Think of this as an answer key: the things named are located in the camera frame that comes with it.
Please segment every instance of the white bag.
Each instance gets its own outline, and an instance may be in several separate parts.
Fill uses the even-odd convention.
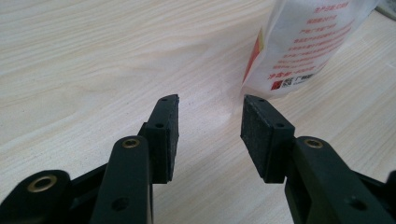
[[[378,0],[277,0],[260,29],[243,88],[262,97],[283,95],[318,73]]]

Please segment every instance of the screw hole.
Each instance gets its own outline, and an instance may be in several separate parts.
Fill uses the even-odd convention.
[[[27,190],[33,193],[38,193],[47,189],[50,189],[55,185],[57,178],[55,175],[45,175],[32,181],[27,187]]]
[[[131,148],[131,147],[137,147],[139,146],[139,144],[140,144],[139,140],[131,138],[123,141],[122,146],[126,148]]]
[[[305,139],[305,144],[309,147],[321,148],[323,144],[315,139]]]
[[[114,200],[114,202],[111,204],[111,209],[113,209],[116,212],[119,212],[127,208],[128,205],[129,205],[128,198],[118,198]]]
[[[361,200],[357,199],[355,196],[345,199],[345,202],[359,211],[364,211],[367,209],[367,205]]]

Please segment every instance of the wood grain surface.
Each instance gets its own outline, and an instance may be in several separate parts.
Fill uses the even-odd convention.
[[[26,176],[72,178],[178,93],[174,179],[155,223],[292,223],[239,137],[239,94],[274,1],[1,1],[0,201]],[[271,103],[348,166],[396,169],[396,22],[373,12],[318,76]]]

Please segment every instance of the wooden table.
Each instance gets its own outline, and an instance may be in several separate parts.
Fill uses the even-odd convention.
[[[2,1],[0,200],[26,176],[76,178],[178,93],[174,179],[156,223],[292,223],[239,137],[242,77],[274,1]],[[304,88],[271,103],[348,166],[396,169],[396,23],[373,12]]]

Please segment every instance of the black plastic part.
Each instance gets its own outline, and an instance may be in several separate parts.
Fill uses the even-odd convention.
[[[0,207],[0,223],[64,223],[72,200],[69,174],[42,171],[24,179]]]
[[[389,174],[387,183],[385,183],[384,186],[384,191],[387,195],[386,201],[390,207],[389,212],[396,220],[396,171],[392,171]]]
[[[283,183],[294,126],[270,103],[246,95],[241,138],[265,183]]]
[[[299,137],[292,157],[312,201],[303,223],[394,223],[377,198],[325,141]],[[300,206],[290,204],[293,217],[301,216],[301,211],[291,208]]]
[[[306,188],[300,186],[296,187],[289,179],[287,179],[285,194],[294,223],[306,223],[312,205],[311,198],[309,197]]]
[[[91,218],[107,164],[72,180],[73,202],[66,223],[86,224]]]
[[[382,207],[393,216],[393,219],[396,220],[396,206],[395,206],[395,194],[396,188],[388,188],[388,183],[384,184],[378,180],[372,179],[369,176],[362,175],[358,172],[355,172],[355,175],[359,178],[361,183],[368,189],[370,192],[378,199],[378,201],[382,204]]]
[[[113,147],[91,224],[151,223],[149,144],[129,136]]]
[[[139,135],[149,143],[152,183],[166,184],[172,180],[178,140],[178,96],[158,100],[148,122]]]

